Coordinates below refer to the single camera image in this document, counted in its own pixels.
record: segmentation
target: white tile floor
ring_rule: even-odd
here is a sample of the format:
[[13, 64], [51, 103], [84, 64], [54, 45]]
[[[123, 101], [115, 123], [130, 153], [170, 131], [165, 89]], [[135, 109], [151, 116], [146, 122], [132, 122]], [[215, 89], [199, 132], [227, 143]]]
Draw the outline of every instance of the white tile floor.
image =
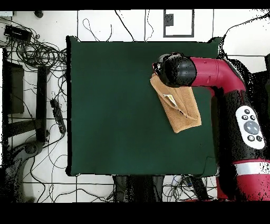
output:
[[[41, 42], [50, 42], [58, 46], [60, 50], [66, 48], [65, 37], [67, 35], [78, 36], [81, 41], [94, 41], [94, 37], [89, 29], [100, 41], [108, 39], [111, 33], [110, 41], [132, 41], [129, 33], [121, 24], [119, 18], [114, 11], [43, 11], [42, 18], [35, 17], [33, 12], [16, 12], [12, 17], [12, 21], [17, 22], [26, 27], [30, 27], [40, 35]], [[132, 33], [136, 41], [144, 40], [144, 10], [120, 11], [119, 15]], [[170, 13], [179, 15], [181, 11], [170, 10]], [[148, 23], [146, 23], [145, 39], [148, 41], [203, 41], [207, 42], [213, 36], [223, 36], [227, 29], [233, 25], [244, 22], [248, 19], [261, 16], [266, 11], [260, 10], [195, 10], [195, 30], [194, 38], [163, 38], [163, 10], [146, 10]], [[186, 23], [190, 23], [191, 18], [185, 19]], [[174, 26], [185, 27], [183, 21], [177, 22], [175, 19]], [[4, 25], [0, 25], [0, 40], [4, 40], [3, 36]], [[224, 49], [230, 58], [240, 60], [251, 72], [258, 72], [265, 70], [265, 62], [263, 56], [270, 53], [270, 25], [269, 19], [252, 21], [249, 24], [241, 25], [231, 29], [226, 37]], [[13, 53], [13, 59], [16, 59], [16, 54]], [[36, 84], [36, 73], [28, 72], [25, 69], [24, 89], [31, 89], [31, 84]], [[58, 92], [59, 87], [57, 78], [51, 76], [47, 84], [47, 97], [51, 99], [54, 92]], [[24, 100], [28, 105], [31, 114], [35, 117], [35, 95], [32, 91], [24, 92]], [[63, 97], [60, 98], [62, 110], [66, 110], [66, 103]], [[13, 122], [29, 118], [26, 110], [24, 114], [13, 115]], [[50, 103], [47, 103], [47, 127], [50, 128], [55, 122], [51, 110]], [[63, 118], [66, 118], [66, 112], [63, 113]], [[28, 132], [22, 135], [17, 135], [9, 140], [10, 145], [16, 146], [26, 140], [34, 132]], [[58, 127], [55, 125], [51, 129], [50, 141], [53, 142], [59, 137]], [[67, 137], [64, 137], [57, 145], [49, 146], [36, 157], [33, 174], [36, 178], [46, 183], [45, 193], [42, 195], [39, 202], [51, 202], [49, 197], [49, 189], [53, 183], [53, 199], [56, 202], [91, 202], [95, 199], [94, 196], [87, 195], [82, 190], [84, 189], [92, 194], [101, 197], [108, 196], [112, 191], [112, 177], [106, 175], [80, 175], [78, 177], [69, 177], [65, 174], [65, 169], [54, 168], [53, 164], [48, 158], [48, 151], [50, 152], [50, 159], [55, 162], [60, 155], [67, 154]], [[30, 167], [33, 159], [28, 160], [24, 170], [24, 191], [27, 197], [35, 197], [35, 201], [41, 195], [44, 187], [37, 183], [29, 175]], [[66, 167], [66, 156], [61, 156], [55, 163], [59, 167]], [[171, 183], [172, 176], [166, 176], [165, 183]], [[67, 195], [57, 195], [61, 193], [73, 192]], [[209, 191], [213, 197], [216, 197], [216, 191]]]

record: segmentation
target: folded towel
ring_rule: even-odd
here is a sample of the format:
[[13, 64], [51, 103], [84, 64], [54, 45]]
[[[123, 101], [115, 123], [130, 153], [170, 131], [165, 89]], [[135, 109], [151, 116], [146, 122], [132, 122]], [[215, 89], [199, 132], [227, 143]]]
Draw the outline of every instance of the folded towel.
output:
[[152, 75], [150, 82], [175, 133], [201, 125], [200, 113], [191, 87], [168, 87], [156, 74]]

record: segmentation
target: dark green mat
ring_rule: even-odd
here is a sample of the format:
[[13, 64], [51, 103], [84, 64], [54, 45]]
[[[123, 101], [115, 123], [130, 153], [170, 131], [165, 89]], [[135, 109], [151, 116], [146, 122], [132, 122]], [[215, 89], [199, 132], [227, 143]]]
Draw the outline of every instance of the dark green mat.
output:
[[150, 77], [152, 63], [162, 54], [216, 58], [219, 42], [77, 42], [67, 37], [72, 103], [67, 174], [215, 175], [210, 92], [193, 88], [202, 125], [175, 134]]

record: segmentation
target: floor grout line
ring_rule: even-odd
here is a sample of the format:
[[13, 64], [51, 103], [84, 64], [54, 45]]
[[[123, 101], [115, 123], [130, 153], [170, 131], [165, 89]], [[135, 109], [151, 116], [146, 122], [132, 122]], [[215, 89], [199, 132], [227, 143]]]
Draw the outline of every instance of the floor grout line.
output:
[[77, 38], [79, 36], [79, 11], [77, 10]]
[[[23, 183], [26, 183], [26, 184], [41, 184], [39, 182], [26, 182], [26, 181], [23, 181]], [[113, 183], [58, 183], [58, 182], [43, 182], [44, 184], [59, 184], [59, 185], [113, 185]]]
[[213, 8], [213, 23], [212, 23], [213, 29], [212, 29], [212, 38], [214, 37], [214, 18], [215, 18], [215, 9]]
[[77, 182], [78, 182], [78, 176], [76, 176], [76, 203], [78, 202], [77, 201], [77, 198], [78, 198], [78, 185], [77, 185]]
[[[12, 117], [13, 119], [32, 119], [31, 117]], [[47, 120], [55, 120], [55, 118], [46, 118]]]
[[265, 57], [264, 55], [241, 55], [241, 54], [228, 54], [228, 56], [236, 56], [236, 57]]

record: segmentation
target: gray button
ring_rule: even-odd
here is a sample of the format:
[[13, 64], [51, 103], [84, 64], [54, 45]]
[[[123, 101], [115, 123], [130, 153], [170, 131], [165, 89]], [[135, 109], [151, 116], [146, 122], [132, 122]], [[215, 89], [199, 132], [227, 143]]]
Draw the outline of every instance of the gray button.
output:
[[261, 142], [263, 138], [257, 135], [257, 136], [256, 136], [256, 139], [257, 139], [259, 142]]
[[248, 116], [243, 115], [243, 116], [242, 116], [242, 119], [243, 119], [243, 120], [248, 120]]
[[247, 137], [247, 139], [248, 139], [249, 141], [251, 141], [251, 142], [253, 142], [253, 141], [255, 140], [255, 138], [254, 138], [253, 135], [249, 135], [249, 136]]
[[257, 135], [259, 133], [259, 124], [250, 120], [244, 124], [244, 130], [252, 135]]

